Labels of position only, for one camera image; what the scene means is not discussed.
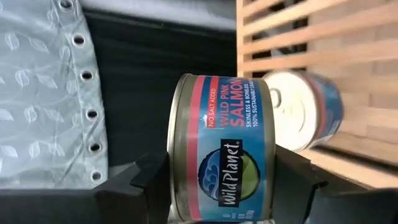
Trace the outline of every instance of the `wild planet logo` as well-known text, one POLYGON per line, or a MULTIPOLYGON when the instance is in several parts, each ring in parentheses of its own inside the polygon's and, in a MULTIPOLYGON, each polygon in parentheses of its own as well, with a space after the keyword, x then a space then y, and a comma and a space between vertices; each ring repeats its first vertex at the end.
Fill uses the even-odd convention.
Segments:
POLYGON ((240 139, 221 139, 221 147, 201 162, 199 186, 219 207, 239 207, 252 196, 260 181, 255 160, 243 149, 240 139))

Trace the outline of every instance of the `leaf pattern fabric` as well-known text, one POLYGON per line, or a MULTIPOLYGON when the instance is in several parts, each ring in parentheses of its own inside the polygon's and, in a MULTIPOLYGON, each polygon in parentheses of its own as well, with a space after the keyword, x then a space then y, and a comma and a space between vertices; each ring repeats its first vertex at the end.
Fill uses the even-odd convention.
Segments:
POLYGON ((0 189, 91 189, 108 176, 94 48, 71 1, 63 10, 58 0, 0 0, 0 189), (81 71, 95 75, 84 80, 81 71), (94 143, 101 150, 91 152, 94 143))

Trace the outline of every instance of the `can label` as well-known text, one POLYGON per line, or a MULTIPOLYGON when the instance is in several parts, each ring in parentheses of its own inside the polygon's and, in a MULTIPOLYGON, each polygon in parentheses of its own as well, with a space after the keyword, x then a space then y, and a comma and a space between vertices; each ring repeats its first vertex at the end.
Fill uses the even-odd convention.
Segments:
POLYGON ((188 204, 194 221, 260 219, 266 131, 274 130, 264 129, 257 80, 197 78, 187 133, 188 204))
POLYGON ((343 120, 343 104, 337 87, 326 78, 307 74, 314 87, 319 105, 320 124, 312 146, 329 140, 337 132, 343 120))

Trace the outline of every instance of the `salmon can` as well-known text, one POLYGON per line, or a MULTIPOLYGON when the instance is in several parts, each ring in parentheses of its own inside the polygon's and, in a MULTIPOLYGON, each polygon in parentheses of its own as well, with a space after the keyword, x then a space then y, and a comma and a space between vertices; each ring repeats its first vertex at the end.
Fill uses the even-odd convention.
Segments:
POLYGON ((172 206, 181 222, 265 220, 275 134, 261 79, 184 75, 170 113, 172 206))
POLYGON ((329 79, 288 70, 271 72, 263 79, 271 92, 276 144, 298 152, 326 142, 337 132, 343 104, 329 79))

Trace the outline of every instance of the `wild planet can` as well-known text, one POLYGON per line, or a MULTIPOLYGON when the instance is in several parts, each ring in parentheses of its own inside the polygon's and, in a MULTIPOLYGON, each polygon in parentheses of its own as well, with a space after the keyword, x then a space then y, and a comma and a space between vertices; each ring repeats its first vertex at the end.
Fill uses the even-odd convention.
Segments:
POLYGON ((263 80, 184 75, 168 138, 176 219, 244 222, 269 216, 275 135, 263 80))
POLYGON ((271 72, 263 79, 271 92, 276 144, 299 152, 329 140, 337 132, 343 104, 329 79, 291 70, 271 72))

